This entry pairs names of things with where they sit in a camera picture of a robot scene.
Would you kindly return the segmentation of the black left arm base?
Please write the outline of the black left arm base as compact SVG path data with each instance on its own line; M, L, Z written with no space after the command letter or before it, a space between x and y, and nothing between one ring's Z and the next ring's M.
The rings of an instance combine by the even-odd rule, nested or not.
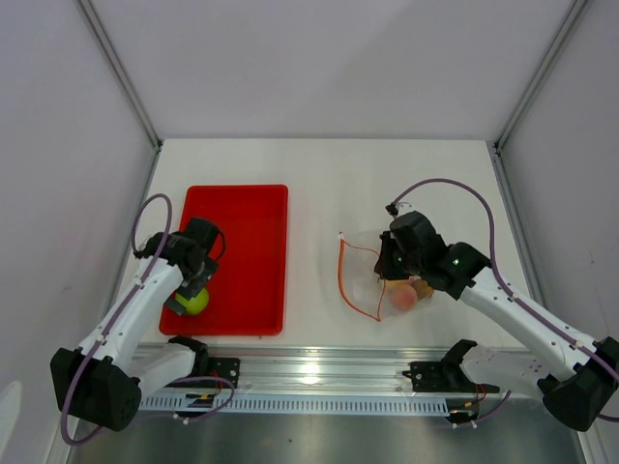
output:
M241 367L238 358L214 357L209 353L206 343L180 335L170 338L167 344L183 346L194 353L192 370L172 382L171 386L196 385L201 388L229 389L227 382L234 388L238 386Z

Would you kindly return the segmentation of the green apple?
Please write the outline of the green apple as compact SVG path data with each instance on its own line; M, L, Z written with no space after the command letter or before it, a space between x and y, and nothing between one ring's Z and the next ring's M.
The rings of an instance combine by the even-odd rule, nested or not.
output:
M209 300L210 296L206 288L202 288L193 297L185 297L179 292L174 296L174 301L180 306L178 313L188 316L200 314L208 305Z

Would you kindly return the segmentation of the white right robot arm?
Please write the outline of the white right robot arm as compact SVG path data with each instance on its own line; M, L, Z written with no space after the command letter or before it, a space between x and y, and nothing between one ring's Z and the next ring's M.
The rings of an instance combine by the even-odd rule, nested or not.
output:
M380 235L374 266L380 277L420 278L483 313L531 353L523 360L462 340L453 348L457 357L441 367L443 382L457 391L477 383L527 395L570 429L588 430L618 390L617 340L597 340L558 319L515 290L473 246L446 244L411 207L390 204L386 210L393 220Z

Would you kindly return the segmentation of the orange fruit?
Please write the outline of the orange fruit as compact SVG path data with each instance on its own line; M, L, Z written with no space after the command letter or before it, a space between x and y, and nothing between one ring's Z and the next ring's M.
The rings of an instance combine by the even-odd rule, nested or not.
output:
M386 280L385 281L385 286L389 290L395 290L395 289L400 288L400 287L412 287L414 280L415 280L415 278L413 276L411 276L411 277L409 277L407 279Z

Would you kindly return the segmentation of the brown kiwi fruit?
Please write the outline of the brown kiwi fruit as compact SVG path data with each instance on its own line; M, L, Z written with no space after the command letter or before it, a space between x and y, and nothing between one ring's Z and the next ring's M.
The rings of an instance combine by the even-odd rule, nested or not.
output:
M412 285L419 300L428 299L434 293L434 289L425 280L417 279L412 282Z

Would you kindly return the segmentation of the clear zip top bag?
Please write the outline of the clear zip top bag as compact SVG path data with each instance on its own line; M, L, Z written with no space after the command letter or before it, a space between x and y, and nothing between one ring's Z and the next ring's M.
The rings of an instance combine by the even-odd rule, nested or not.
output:
M374 271L379 256L379 231L336 230L323 240L318 254L318 294L324 305L351 320L386 325L434 308L436 293L408 311L391 305L384 279Z

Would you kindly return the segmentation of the pink peach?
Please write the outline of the pink peach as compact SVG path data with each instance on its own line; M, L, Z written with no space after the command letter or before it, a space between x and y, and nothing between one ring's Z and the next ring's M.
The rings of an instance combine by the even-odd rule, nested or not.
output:
M413 287L403 286L391 291L390 302L393 308L399 311L408 311L416 306L418 295Z

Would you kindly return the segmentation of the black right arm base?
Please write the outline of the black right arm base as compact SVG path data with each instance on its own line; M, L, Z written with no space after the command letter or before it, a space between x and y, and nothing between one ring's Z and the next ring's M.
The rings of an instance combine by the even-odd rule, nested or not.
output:
M460 364L463 357L478 343L461 339L440 361L410 362L400 375L411 382L414 392L474 393L479 384L465 377Z

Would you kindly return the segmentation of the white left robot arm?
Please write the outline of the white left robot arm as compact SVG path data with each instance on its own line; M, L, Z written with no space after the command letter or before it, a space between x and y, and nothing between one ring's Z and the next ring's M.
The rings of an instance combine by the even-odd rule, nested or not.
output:
M189 337L172 337L142 361L133 354L163 307L186 315L189 302L205 294L219 267L209 254L221 234L209 220L194 217L184 230L159 232L135 252L131 286L75 349L60 348L50 361L63 416L121 431L144 397L179 379L191 387L208 379L208 348Z

